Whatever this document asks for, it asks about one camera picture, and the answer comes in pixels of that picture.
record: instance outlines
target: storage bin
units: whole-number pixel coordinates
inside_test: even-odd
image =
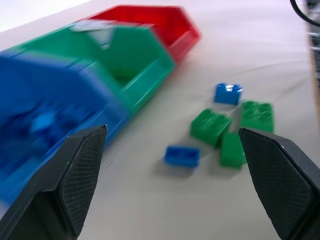
[[[180,6],[117,5],[89,19],[152,24],[173,58],[180,62],[199,41],[200,33]]]
[[[88,32],[65,27],[13,48],[18,52],[74,58],[88,63],[104,87],[136,113],[173,71],[175,62],[149,26],[114,28],[108,48]]]

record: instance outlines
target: white table surface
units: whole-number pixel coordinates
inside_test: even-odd
[[[119,3],[94,0],[2,32],[0,50]],[[188,131],[206,107],[234,116],[235,129],[239,112],[212,104],[212,97],[220,82],[241,84],[245,99],[273,104],[276,134],[295,141],[320,166],[305,23],[289,0],[122,3],[182,5],[202,39],[105,151],[79,240],[279,239],[248,166],[219,167],[218,152],[190,139]],[[52,14],[49,4],[43,11]],[[168,144],[201,147],[200,167],[163,166]]]

